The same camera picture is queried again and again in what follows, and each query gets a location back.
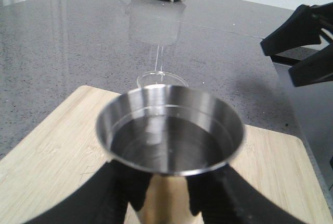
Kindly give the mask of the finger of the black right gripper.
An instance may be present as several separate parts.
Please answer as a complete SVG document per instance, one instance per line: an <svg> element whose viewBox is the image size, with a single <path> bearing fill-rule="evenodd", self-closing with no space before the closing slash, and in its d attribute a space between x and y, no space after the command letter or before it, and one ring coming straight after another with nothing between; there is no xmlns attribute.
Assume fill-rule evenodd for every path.
<svg viewBox="0 0 333 224"><path fill-rule="evenodd" d="M332 44L289 69L295 87L332 81Z"/></svg>
<svg viewBox="0 0 333 224"><path fill-rule="evenodd" d="M278 29L261 42L264 55L271 56L293 48L321 44L321 38L332 43L323 31L332 33L332 4L300 5Z"/></svg>

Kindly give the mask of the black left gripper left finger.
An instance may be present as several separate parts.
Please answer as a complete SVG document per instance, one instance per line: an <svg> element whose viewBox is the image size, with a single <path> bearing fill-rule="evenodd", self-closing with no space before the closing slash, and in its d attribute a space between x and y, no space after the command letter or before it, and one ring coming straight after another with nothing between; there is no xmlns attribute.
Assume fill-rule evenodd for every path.
<svg viewBox="0 0 333 224"><path fill-rule="evenodd" d="M127 205L144 206L152 174L105 163L78 190L27 223L124 223Z"/></svg>

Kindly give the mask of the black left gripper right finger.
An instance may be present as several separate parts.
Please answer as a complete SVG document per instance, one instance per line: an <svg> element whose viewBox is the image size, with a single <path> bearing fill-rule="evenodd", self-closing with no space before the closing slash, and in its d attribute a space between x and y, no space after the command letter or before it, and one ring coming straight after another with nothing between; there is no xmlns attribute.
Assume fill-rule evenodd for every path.
<svg viewBox="0 0 333 224"><path fill-rule="evenodd" d="M186 178L190 211L204 223L303 223L252 187L234 168Z"/></svg>

